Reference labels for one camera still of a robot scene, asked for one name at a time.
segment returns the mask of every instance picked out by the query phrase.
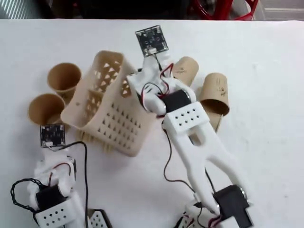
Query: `circuit board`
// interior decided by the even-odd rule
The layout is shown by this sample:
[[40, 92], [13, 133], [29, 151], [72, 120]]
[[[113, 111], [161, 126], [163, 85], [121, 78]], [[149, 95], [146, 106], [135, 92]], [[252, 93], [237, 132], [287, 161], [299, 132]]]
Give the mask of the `circuit board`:
[[145, 28], [135, 34], [144, 57], [169, 50], [160, 25]]
[[65, 126], [63, 123], [40, 126], [40, 147], [63, 146], [66, 144]]

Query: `robotic arm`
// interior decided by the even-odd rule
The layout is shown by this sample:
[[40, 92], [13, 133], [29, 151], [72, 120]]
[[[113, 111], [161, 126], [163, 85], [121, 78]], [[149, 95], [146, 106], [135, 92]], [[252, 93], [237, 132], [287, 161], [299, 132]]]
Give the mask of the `robotic arm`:
[[38, 161], [34, 178], [47, 186], [40, 189], [28, 185], [30, 206], [36, 211], [41, 228], [84, 228], [85, 210], [78, 193], [73, 189], [76, 177], [75, 159], [66, 152], [43, 149], [44, 160]]
[[[164, 116], [162, 127], [187, 169], [195, 201], [220, 216], [222, 228], [260, 227], [260, 215], [247, 201], [252, 194], [250, 185], [213, 130], [194, 91], [171, 75], [173, 64], [168, 51], [157, 55], [155, 49], [150, 51], [142, 70], [127, 79], [144, 109]], [[232, 185], [212, 194], [203, 175], [206, 161], [226, 173]]]

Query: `white table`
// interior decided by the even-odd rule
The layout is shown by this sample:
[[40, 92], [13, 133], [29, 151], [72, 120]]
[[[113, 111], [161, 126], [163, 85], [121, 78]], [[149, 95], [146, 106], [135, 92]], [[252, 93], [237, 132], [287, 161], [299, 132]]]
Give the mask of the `white table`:
[[[99, 50], [122, 52], [140, 68], [135, 31], [160, 24], [174, 60], [191, 56], [203, 77], [228, 78], [230, 113], [219, 137], [236, 155], [255, 186], [269, 227], [302, 227], [304, 202], [304, 23], [147, 20], [0, 20], [0, 224], [36, 227], [29, 212], [14, 206], [13, 182], [32, 177], [42, 158], [38, 127], [27, 117], [32, 98], [50, 92], [46, 76], [56, 63], [73, 62], [85, 73]], [[72, 133], [68, 142], [74, 140]], [[84, 199], [82, 148], [76, 147], [76, 189]], [[181, 183], [162, 175], [169, 147], [157, 122], [135, 158], [89, 145], [89, 207], [105, 209], [115, 228], [172, 227], [192, 199]], [[219, 190], [227, 178], [209, 168]], [[170, 178], [186, 179], [173, 151]], [[28, 203], [26, 185], [16, 190]]]

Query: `paper cup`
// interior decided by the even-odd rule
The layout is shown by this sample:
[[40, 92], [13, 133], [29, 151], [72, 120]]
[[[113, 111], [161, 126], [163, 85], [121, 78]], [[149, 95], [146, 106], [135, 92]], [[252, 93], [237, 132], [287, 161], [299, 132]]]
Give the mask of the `paper cup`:
[[183, 57], [174, 64], [172, 74], [175, 78], [190, 86], [198, 71], [199, 65], [193, 58]]
[[76, 85], [81, 79], [81, 72], [75, 64], [60, 63], [50, 70], [47, 79], [47, 84], [51, 89], [68, 104], [74, 95]]
[[230, 110], [227, 78], [220, 73], [207, 75], [199, 101], [209, 116], [212, 127], [217, 131], [222, 117]]
[[62, 123], [60, 114], [64, 108], [65, 102], [60, 96], [42, 94], [30, 103], [28, 117], [38, 125]]

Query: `white basket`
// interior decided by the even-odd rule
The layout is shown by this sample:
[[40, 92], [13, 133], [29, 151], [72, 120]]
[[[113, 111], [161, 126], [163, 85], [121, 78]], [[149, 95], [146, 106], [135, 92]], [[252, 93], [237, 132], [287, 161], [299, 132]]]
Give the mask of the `white basket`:
[[135, 71], [121, 53], [97, 53], [62, 112], [62, 121], [128, 156], [136, 156], [155, 114], [146, 113], [131, 96], [126, 76]]

